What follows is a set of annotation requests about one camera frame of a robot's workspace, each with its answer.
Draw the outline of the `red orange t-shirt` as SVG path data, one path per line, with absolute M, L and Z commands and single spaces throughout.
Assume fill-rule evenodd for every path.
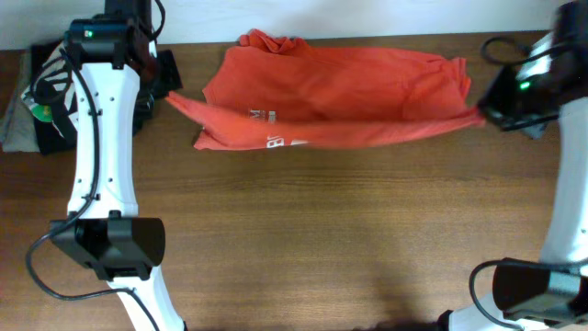
M 172 93 L 168 102 L 201 126 L 199 150 L 352 149 L 481 125 L 470 85 L 462 58 L 313 47 L 254 29 L 225 52 L 202 100 Z

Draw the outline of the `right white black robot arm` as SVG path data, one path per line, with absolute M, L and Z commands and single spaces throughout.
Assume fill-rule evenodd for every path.
M 479 113 L 501 131 L 560 134 L 550 223 L 537 260 L 503 257 L 469 274 L 469 306 L 432 330 L 562 330 L 587 324 L 587 2 L 566 1 L 531 45 L 498 36 L 481 56 L 499 71 Z

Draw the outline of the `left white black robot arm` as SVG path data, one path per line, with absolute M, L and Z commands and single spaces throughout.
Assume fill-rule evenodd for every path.
M 107 1 L 74 20 L 60 54 L 71 68 L 77 108 L 76 169 L 67 217 L 49 237 L 116 293 L 137 330 L 184 330 L 164 283 L 164 224 L 142 218 L 132 179 L 133 118 L 140 95 L 173 62 L 157 57 L 161 30 L 151 1 Z

